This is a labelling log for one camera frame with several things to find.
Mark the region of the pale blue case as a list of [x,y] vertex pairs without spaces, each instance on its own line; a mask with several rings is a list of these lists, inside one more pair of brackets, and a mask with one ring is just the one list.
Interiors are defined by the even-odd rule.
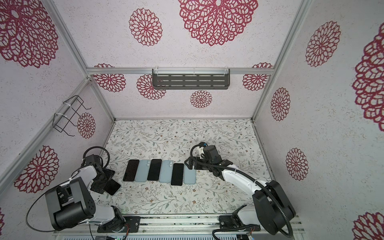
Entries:
[[195,185],[197,180],[197,171],[195,169],[184,168],[184,184]]
[[148,180],[150,165],[150,160],[140,160],[135,176],[135,182],[144,183]]

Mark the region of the bare black phone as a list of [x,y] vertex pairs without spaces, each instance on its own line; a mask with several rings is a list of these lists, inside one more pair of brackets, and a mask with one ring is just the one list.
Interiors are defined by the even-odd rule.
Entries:
[[147,180],[158,181],[160,178],[161,167],[162,167],[161,159],[152,159],[150,163]]
[[140,160],[129,160],[127,168],[123,177],[124,182],[134,182],[137,174],[137,170],[140,164]]
[[182,186],[183,178],[184,178],[184,164],[180,164],[180,163],[173,164],[171,185]]

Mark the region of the light blue phone case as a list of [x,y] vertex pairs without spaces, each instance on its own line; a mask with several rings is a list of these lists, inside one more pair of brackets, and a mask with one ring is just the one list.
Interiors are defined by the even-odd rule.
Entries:
[[161,171],[159,175],[160,183],[169,184],[172,180],[172,172],[173,172],[174,161],[164,160],[162,161]]

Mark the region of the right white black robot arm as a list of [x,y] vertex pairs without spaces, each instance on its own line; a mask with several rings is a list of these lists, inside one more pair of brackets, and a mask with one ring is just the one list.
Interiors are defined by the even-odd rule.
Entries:
[[245,194],[252,197],[253,206],[243,205],[231,216],[219,218],[220,228],[212,232],[217,239],[219,232],[259,231],[266,230],[271,235],[278,233],[293,238],[294,231],[291,220],[296,211],[282,186],[275,180],[265,182],[257,180],[250,174],[240,170],[233,162],[225,160],[214,145],[201,142],[190,150],[185,160],[188,169],[202,167],[215,177],[233,184]]

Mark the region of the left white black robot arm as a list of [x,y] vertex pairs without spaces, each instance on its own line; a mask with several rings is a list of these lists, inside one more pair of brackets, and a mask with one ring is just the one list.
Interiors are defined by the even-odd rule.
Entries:
[[112,179],[114,172],[103,168],[102,159],[90,155],[83,159],[81,167],[68,181],[45,193],[50,221],[57,231],[91,223],[98,226],[99,233],[121,232],[126,219],[115,206],[96,205],[88,190],[108,193],[113,196],[121,185]]

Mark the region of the black phone near left base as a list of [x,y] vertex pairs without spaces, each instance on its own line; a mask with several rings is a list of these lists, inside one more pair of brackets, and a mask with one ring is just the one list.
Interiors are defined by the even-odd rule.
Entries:
[[114,196],[120,188],[121,188],[121,184],[119,184],[113,179],[109,180],[104,186],[105,192],[107,192],[111,196]]

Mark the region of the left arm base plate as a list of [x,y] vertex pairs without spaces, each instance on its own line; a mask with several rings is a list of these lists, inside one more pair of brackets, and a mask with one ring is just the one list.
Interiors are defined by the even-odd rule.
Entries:
[[106,224],[98,226],[97,233],[137,233],[141,217],[127,216],[115,218]]

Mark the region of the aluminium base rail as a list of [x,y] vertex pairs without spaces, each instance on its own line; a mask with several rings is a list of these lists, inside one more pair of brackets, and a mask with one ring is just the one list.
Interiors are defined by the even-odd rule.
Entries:
[[[128,236],[141,235],[211,235],[212,231],[220,228],[219,216],[233,214],[180,214],[180,215],[126,215],[141,217],[139,230],[137,233],[128,233]],[[291,220],[294,236],[306,233],[304,225],[299,217]],[[97,233],[97,226],[91,226],[91,232],[96,236],[123,237],[126,233]],[[89,225],[83,224],[72,229],[54,232],[52,237],[59,236],[91,236]]]

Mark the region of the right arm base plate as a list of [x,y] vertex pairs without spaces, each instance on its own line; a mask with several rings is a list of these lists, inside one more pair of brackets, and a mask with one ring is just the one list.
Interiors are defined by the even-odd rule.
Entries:
[[260,225],[245,225],[240,219],[234,216],[222,215],[219,216],[219,224],[221,230],[231,231],[246,231],[246,232],[259,232],[261,230]]

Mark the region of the dark grey wall shelf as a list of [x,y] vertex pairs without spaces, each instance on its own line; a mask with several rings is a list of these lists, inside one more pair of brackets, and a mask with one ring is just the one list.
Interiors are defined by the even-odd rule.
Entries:
[[230,70],[161,71],[152,70],[152,85],[156,90],[227,90]]

